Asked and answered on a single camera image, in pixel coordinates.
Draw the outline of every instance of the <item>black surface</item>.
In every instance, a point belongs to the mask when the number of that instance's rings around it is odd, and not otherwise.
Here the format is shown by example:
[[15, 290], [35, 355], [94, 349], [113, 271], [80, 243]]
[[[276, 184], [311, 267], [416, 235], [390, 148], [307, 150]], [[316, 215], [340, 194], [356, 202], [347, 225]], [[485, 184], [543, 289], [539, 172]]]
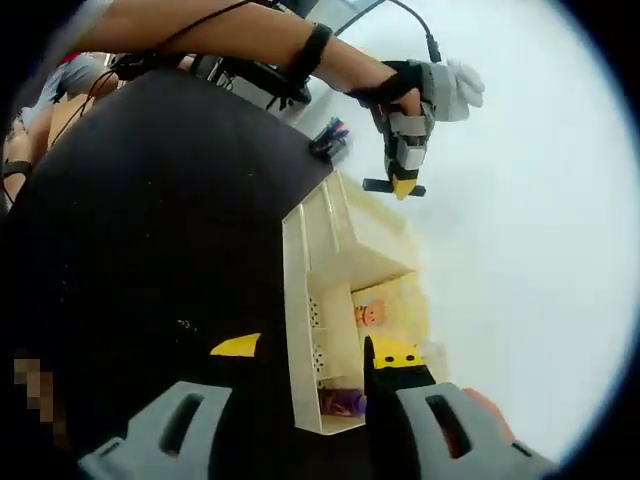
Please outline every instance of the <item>black surface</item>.
[[[281, 219], [331, 169], [307, 144], [223, 89], [159, 71], [44, 158], [9, 215], [7, 268], [20, 344], [54, 369], [77, 455], [191, 380], [241, 387], [224, 447], [233, 478], [369, 476], [364, 430], [292, 427]], [[208, 356], [256, 331], [259, 362]]]

